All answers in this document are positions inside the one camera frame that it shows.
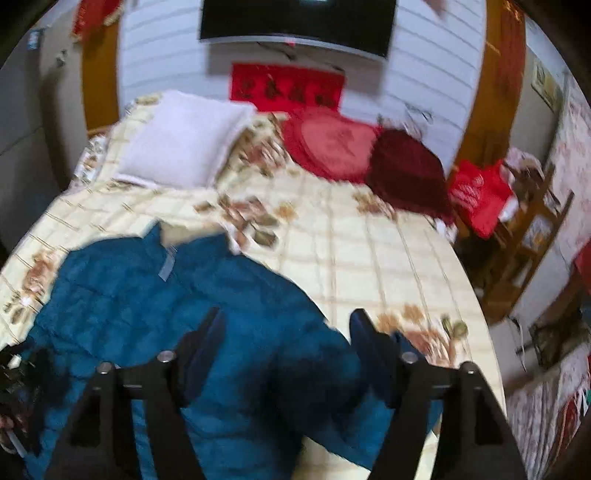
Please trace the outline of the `person's left hand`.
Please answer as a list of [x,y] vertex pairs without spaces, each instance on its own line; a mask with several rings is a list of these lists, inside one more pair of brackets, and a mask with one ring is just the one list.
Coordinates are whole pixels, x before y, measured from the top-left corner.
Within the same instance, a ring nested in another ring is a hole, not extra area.
[[14,431],[21,427],[19,416],[2,415],[0,418],[1,447],[9,454],[16,454],[21,447],[20,440]]

